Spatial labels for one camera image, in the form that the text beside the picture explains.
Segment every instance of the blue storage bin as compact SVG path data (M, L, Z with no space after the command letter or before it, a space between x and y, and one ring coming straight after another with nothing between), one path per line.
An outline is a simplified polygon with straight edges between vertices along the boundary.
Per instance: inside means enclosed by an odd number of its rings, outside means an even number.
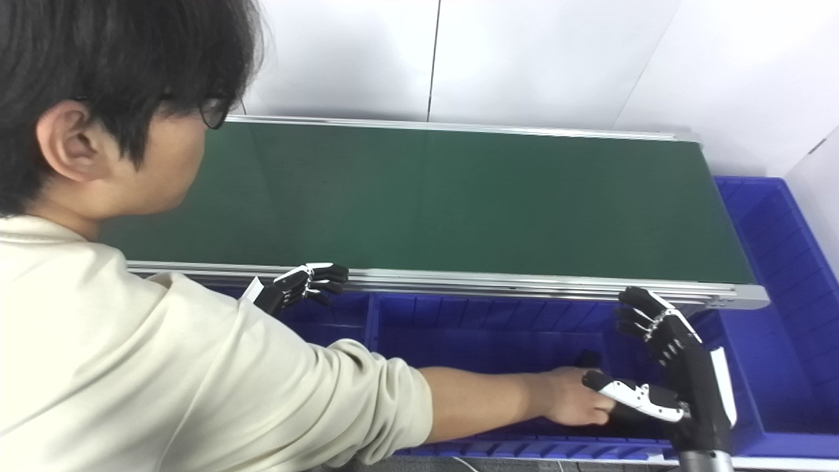
M785 183L717 177L720 194L772 305L713 311L693 322L727 348L736 455L839 459L839 288ZM240 296L241 289L223 289ZM486 373L571 365L583 349L612 375L658 382L636 339L613 329L612 303L347 293L333 307L301 302L281 319L327 345L354 338L416 367ZM400 451L412 455L646 459L668 454L660 424L568 428L547 421Z
M839 286L781 179L718 177L772 304L697 327L729 354L738 455L839 459Z
M214 291L239 298L241 287L211 286ZM280 315L280 320L307 343L328 346L338 339L355 339L366 343L367 307L370 295L345 293L332 298L332 305L324 307L311 300L296 303Z

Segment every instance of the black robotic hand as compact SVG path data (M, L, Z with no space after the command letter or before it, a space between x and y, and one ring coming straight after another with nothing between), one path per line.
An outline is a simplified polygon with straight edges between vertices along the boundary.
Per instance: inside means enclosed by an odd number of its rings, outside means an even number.
M708 351L684 315L643 288L621 292L615 309L618 331L641 338L664 367L671 390L618 380L592 371L583 382L636 410L668 423L668 439L680 457L708 458L731 453L736 421L731 379L722 348Z
M346 267L330 263L301 265L277 277L268 286L254 277L242 298L274 316L304 298L329 305L331 301L325 292L341 294L341 284L347 281L349 273Z

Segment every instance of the cable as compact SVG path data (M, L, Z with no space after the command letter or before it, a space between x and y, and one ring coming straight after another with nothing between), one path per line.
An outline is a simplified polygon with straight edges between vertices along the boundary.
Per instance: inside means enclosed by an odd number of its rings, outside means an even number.
M465 466L466 466L466 467L468 467L468 468L469 468L469 470L471 470L472 472L479 472L479 471L478 471L478 469L475 469L474 467L472 467L472 465L471 465L471 464L469 464L468 462L466 462L465 460L463 460L463 459L461 459L461 458L459 458L459 457L453 457L452 459L454 459L454 460L456 460L457 462L459 462L459 463L461 463L461 464L465 465Z

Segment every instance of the eyeglasses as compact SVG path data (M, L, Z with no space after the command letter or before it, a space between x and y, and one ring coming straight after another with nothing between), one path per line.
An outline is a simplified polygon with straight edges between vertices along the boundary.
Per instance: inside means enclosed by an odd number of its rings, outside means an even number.
M174 96L171 93L160 94L159 100L172 100ZM84 102L87 97L74 97L73 100L77 102ZM224 124L227 114L233 106L233 100L219 97L207 98L199 107L198 111L201 113L201 120L209 129L219 129Z

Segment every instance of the person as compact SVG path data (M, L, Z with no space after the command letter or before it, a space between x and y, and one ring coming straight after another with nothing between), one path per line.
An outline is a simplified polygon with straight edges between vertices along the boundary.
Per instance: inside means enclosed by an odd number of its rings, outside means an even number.
M584 370L309 345L96 242L109 218L179 204L258 62L258 22L246 0L0 2L0 469L302 470L534 417L607 422Z

